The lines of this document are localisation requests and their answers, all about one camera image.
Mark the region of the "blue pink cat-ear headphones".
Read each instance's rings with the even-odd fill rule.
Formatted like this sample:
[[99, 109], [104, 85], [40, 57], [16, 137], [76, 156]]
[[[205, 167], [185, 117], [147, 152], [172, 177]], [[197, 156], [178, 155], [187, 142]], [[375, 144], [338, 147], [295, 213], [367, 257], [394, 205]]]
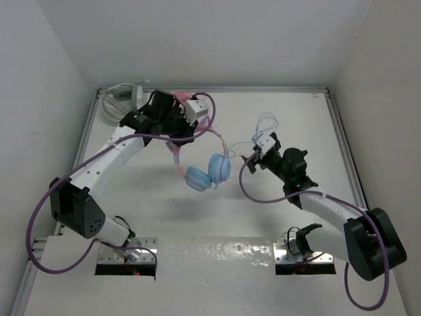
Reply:
[[167, 148], [173, 155], [173, 162], [178, 173], [185, 180], [185, 183], [198, 192], [204, 192], [208, 189], [217, 189], [218, 185], [229, 179], [231, 174], [231, 162], [229, 149], [222, 135], [214, 128], [210, 127], [207, 132], [217, 136], [221, 141], [223, 152], [215, 153], [209, 160], [207, 172], [195, 167], [184, 169], [180, 164], [180, 147], [172, 142], [166, 142]]

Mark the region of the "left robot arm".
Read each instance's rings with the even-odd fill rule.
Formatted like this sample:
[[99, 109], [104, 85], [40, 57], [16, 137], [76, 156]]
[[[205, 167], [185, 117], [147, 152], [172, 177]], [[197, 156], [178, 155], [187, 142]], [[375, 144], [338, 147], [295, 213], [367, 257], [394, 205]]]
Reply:
[[177, 144], [192, 141], [199, 117], [208, 107], [196, 97], [180, 101], [174, 94], [155, 90], [150, 100], [130, 111], [118, 123], [98, 157], [67, 179], [50, 184], [53, 218], [80, 236], [122, 247], [132, 232], [106, 216], [97, 203], [107, 183], [154, 138], [168, 136]]

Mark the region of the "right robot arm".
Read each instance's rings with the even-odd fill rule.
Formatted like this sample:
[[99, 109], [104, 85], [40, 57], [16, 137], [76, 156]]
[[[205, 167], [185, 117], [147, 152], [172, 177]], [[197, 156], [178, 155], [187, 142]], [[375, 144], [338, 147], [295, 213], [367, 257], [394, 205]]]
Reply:
[[338, 230], [337, 234], [323, 232], [317, 223], [300, 228], [294, 239], [287, 239], [288, 255], [305, 258], [315, 246], [325, 246], [326, 252], [348, 262], [367, 281], [407, 260], [406, 250], [383, 209], [361, 209], [326, 194], [307, 175], [307, 151], [291, 147], [280, 153], [276, 133], [261, 134], [254, 143], [254, 152], [243, 159], [242, 167], [250, 173], [257, 167], [269, 170], [284, 183], [285, 200]]

